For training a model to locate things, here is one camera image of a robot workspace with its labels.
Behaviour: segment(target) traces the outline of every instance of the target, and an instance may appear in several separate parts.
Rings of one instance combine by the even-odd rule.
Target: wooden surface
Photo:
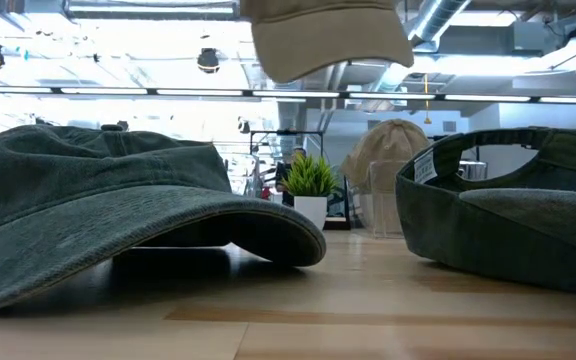
[[[0,311],[0,359],[576,360],[576,295],[329,232],[319,265],[140,250]]]

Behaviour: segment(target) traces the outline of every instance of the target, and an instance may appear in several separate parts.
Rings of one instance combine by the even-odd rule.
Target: tag
[[[425,184],[430,179],[437,177],[433,151],[430,149],[415,160],[415,182]]]

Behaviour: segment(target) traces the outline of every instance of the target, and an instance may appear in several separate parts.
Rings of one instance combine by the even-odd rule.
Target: cap crown
[[[352,9],[392,9],[393,0],[241,0],[241,14],[253,23],[280,21],[311,12]]]
[[[231,192],[211,144],[45,125],[0,133],[0,225],[78,198],[148,185]]]
[[[405,120],[383,121],[359,140],[341,170],[362,191],[392,193],[396,172],[429,144],[419,126]],[[370,174],[371,164],[374,174]]]

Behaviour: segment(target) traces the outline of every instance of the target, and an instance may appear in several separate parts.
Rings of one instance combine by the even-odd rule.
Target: ceiling
[[[9,8],[22,3],[3,2]],[[122,2],[121,6],[111,0],[70,0],[69,3],[71,8],[79,7],[79,10],[63,9],[61,0],[25,0],[22,13],[0,12],[0,44],[6,56],[6,65],[0,69],[0,86],[576,95],[576,68],[562,70],[545,60],[533,61],[555,52],[563,43],[561,33],[566,26],[576,26],[576,0],[473,0],[465,11],[452,18],[435,52],[416,53],[412,69],[402,71],[396,65],[382,62],[353,61],[322,69],[293,84],[275,84],[264,74],[257,60],[250,24],[228,14],[230,5],[236,5],[236,1],[133,0],[130,4]],[[224,8],[224,3],[227,5],[224,13],[213,11]],[[420,3],[407,0],[398,4],[404,23],[414,21]],[[144,4],[151,7],[156,4],[157,8],[148,12]],[[139,11],[128,11],[129,5],[141,7]],[[117,8],[99,11],[109,6]],[[221,61],[218,73],[208,75],[197,68],[197,56],[203,48],[218,49]],[[215,118],[228,118],[233,124],[224,124],[224,128],[230,129],[228,132],[206,133],[205,126],[203,130],[195,126],[193,136],[234,142],[247,138],[240,136],[235,125],[241,117],[257,119],[259,128],[312,129],[322,123],[323,116],[300,110],[302,107],[321,110],[319,102],[261,105],[247,100],[241,105],[241,100],[204,101],[203,104],[211,105],[199,106],[199,103],[163,99],[113,103],[103,97],[79,101],[41,95],[0,96],[0,118],[3,122],[14,119],[21,123],[34,121],[30,115],[50,117],[56,123],[78,118],[94,126],[99,122],[130,118],[132,114],[135,124],[142,118],[148,119],[150,122],[144,126],[166,127],[169,132],[190,128],[170,127],[171,118],[200,118],[197,123],[201,124]],[[326,109],[352,110],[364,105],[338,102]],[[427,106],[423,101],[372,105],[410,114],[423,111]],[[431,110],[469,116],[479,106],[441,102],[432,103]],[[184,110],[188,107],[202,109],[201,115],[198,111]]]

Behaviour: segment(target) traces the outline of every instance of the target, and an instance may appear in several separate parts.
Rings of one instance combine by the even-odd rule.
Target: ductwork
[[[471,1],[424,0],[419,8],[419,15],[411,23],[406,24],[406,28],[410,29],[408,39],[413,45],[413,51],[436,52],[439,48],[438,40],[450,26],[450,20],[462,12]],[[374,89],[379,92],[393,92],[406,76],[408,69],[395,65],[394,69],[386,70],[384,77]]]
[[[237,0],[68,0],[67,13],[74,17],[140,20],[234,21],[239,16]]]
[[[424,0],[415,18],[408,39],[414,47],[437,42],[450,26],[450,20],[462,12],[472,0]]]

